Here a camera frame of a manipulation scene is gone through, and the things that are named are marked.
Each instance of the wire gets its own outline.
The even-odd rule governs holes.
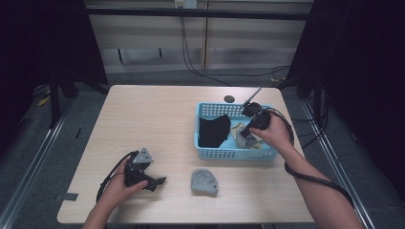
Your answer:
[[[217,78],[214,78],[214,77],[210,77],[210,76],[244,76],[244,77],[258,77],[258,76],[266,76],[266,75],[272,74],[272,75],[273,75],[273,78],[275,79],[275,73],[277,73],[277,72],[279,72],[279,71],[281,71],[281,70],[283,70],[283,69],[285,69],[285,68],[290,67],[290,65],[277,66],[277,67],[274,67],[274,68],[272,69],[272,71],[269,72],[269,73],[258,73],[258,74],[199,73],[199,72],[194,68],[194,66],[193,66],[193,64],[192,64],[192,61],[191,61],[190,53],[189,53],[189,51],[188,51],[188,44],[187,44],[187,38],[186,38],[186,34],[185,34],[185,24],[184,24],[184,18],[183,18],[183,17],[181,17],[181,41],[182,41],[182,42],[181,42],[181,46],[182,46],[182,58],[183,58],[183,61],[184,61],[185,66],[187,67],[187,69],[188,69],[190,72],[192,72],[192,73],[194,73],[194,74],[196,74],[196,75],[198,75],[198,76],[201,76],[201,77],[205,77],[205,78],[209,78],[209,79],[215,80],[215,81],[220,82],[220,83],[222,83],[222,84],[225,84],[226,86],[229,86],[229,87],[232,87],[232,86],[229,85],[228,83],[226,83],[226,82],[220,80],[220,79],[217,79]]]
[[[303,137],[303,136],[308,136],[308,135],[313,135],[313,134],[314,134],[314,132],[311,132],[311,133],[306,133],[306,134],[298,135],[298,137]]]
[[[295,122],[293,122],[294,124],[300,124],[300,123],[307,123],[309,121],[314,121],[315,118],[293,118],[292,117],[291,120],[295,121]]]
[[[122,161],[124,161],[124,159],[126,157],[128,157],[130,154],[132,154],[133,152],[127,154],[126,156],[124,156],[118,163],[116,166],[114,166],[113,170],[111,170],[110,174],[108,174],[108,176],[104,179],[104,181],[102,183],[100,183],[100,188],[98,189],[97,192],[97,197],[96,197],[96,202],[98,202],[98,200],[101,198],[102,193],[104,192],[105,186],[107,186],[107,183],[110,181],[110,179],[116,175],[120,175],[123,173],[119,173],[119,174],[115,174],[112,176],[112,174],[116,171],[116,169],[118,168],[118,166],[122,163]]]
[[[112,176],[110,177],[110,180],[111,180],[112,178],[118,176],[118,175],[125,175],[125,174],[128,174],[128,173],[117,173],[117,174],[114,174],[114,175],[112,175]]]
[[[282,119],[282,121],[285,123],[285,125],[286,125],[286,127],[288,129],[288,133],[290,135],[290,142],[291,142],[292,145],[294,145],[294,137],[293,137],[293,134],[292,134],[292,127],[291,127],[291,125],[289,125],[286,118],[279,111],[277,111],[275,109],[267,109],[267,110],[269,112],[271,112],[272,114],[277,115],[278,117],[280,117],[280,119]],[[351,204],[352,208],[354,208],[354,204],[353,204],[351,195],[345,189],[340,187],[339,185],[337,185],[337,184],[335,184],[335,183],[333,183],[331,181],[328,181],[326,179],[322,179],[320,177],[313,177],[313,176],[309,176],[309,175],[305,175],[305,174],[295,172],[291,168],[289,168],[289,166],[287,165],[286,162],[284,163],[284,167],[286,169],[286,172],[288,174],[292,175],[293,177],[297,177],[297,178],[301,178],[301,179],[304,179],[304,180],[307,180],[307,181],[319,183],[319,184],[328,186],[328,187],[338,191],[339,193],[341,193],[348,200],[348,202]]]
[[[328,126],[328,120],[329,120],[329,106],[330,106],[330,98],[328,97],[327,94],[325,94],[325,101],[324,101],[324,107],[323,107],[323,115],[321,117],[321,123],[322,126],[320,128],[320,131],[316,134],[316,136],[311,139],[309,142],[304,144],[301,148],[304,149],[307,146],[309,146],[312,142],[314,142],[320,135],[325,133],[325,130],[327,129]]]

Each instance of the gray sock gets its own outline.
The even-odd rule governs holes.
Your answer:
[[[197,193],[217,196],[218,181],[205,169],[197,169],[191,176],[191,190]]]
[[[236,143],[242,149],[250,149],[257,143],[257,139],[253,134],[249,134],[247,137],[243,137],[241,135],[241,131],[244,129],[245,127],[241,127],[236,132]]]

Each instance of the hand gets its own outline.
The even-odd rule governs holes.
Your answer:
[[[107,187],[104,189],[101,198],[97,204],[102,204],[104,207],[114,210],[120,204],[125,202],[135,192],[142,190],[148,184],[148,181],[141,181],[134,186],[127,187],[125,185],[125,163],[129,159],[126,158],[115,171],[115,175],[111,178]]]
[[[267,145],[276,150],[291,146],[286,124],[280,117],[274,114],[270,114],[270,124],[267,129],[250,128],[249,131],[259,136]]]
[[[148,181],[146,180],[131,187],[125,185],[125,175],[123,173],[125,171],[125,163],[128,159],[129,157],[119,164],[115,175],[104,189],[101,198],[86,218],[83,228],[105,228],[108,217],[110,217],[113,210],[125,202],[135,192],[142,190],[148,185]]]

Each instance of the gray fabric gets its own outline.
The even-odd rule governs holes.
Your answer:
[[[232,134],[232,136],[236,142],[238,141],[238,139],[236,138],[237,134],[239,134],[239,137],[243,138],[240,134],[240,131],[241,131],[240,128],[245,127],[245,126],[246,125],[244,123],[240,122],[240,123],[238,123],[238,125],[235,125],[230,129],[230,133]],[[256,135],[253,135],[253,136],[256,138],[256,143],[252,147],[249,147],[249,149],[258,149],[258,150],[262,149],[263,140]],[[239,148],[246,149],[245,141],[244,141],[244,143],[241,144],[243,147],[239,146],[238,142],[237,142],[237,145]]]
[[[205,169],[197,169],[191,176],[191,190],[199,194],[217,196],[218,181]]]
[[[236,143],[238,144],[239,148],[242,149],[250,149],[256,145],[257,139],[253,134],[249,134],[247,137],[243,137],[241,135],[241,131],[243,131],[245,127],[239,128],[239,131],[236,132]]]

